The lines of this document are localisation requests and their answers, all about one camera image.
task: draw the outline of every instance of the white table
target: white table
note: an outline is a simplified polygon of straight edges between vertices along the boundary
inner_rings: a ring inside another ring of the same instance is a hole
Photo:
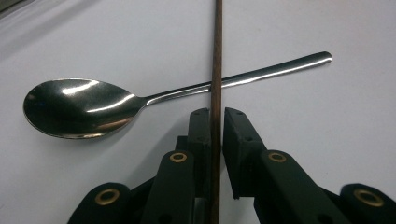
[[[396,2],[224,0],[223,76],[323,50],[331,64],[222,93],[265,145],[316,183],[349,183],[396,199]],[[147,107],[127,128],[91,140],[44,135],[25,119],[35,85],[103,80],[146,96],[211,78],[214,1],[35,0],[0,19],[0,223],[66,223],[92,188],[153,177],[189,114],[209,94]],[[259,223],[234,201],[222,166],[221,223]]]

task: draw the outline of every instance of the spoon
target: spoon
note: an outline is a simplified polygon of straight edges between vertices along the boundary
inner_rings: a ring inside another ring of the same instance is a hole
[[[332,61],[320,52],[267,68],[226,77],[222,88],[278,77]],[[62,138],[94,138],[114,132],[129,122],[146,105],[210,91],[210,82],[147,97],[139,97],[102,81],[70,78],[44,82],[26,95],[23,112],[40,132]]]

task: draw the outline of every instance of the utensil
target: utensil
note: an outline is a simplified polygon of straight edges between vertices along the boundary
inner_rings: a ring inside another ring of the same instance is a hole
[[[222,79],[227,88],[278,77],[332,61],[328,52]],[[139,97],[120,87],[82,78],[57,79],[34,87],[26,95],[23,111],[40,132],[62,138],[94,138],[112,133],[147,105],[210,91],[210,82]]]

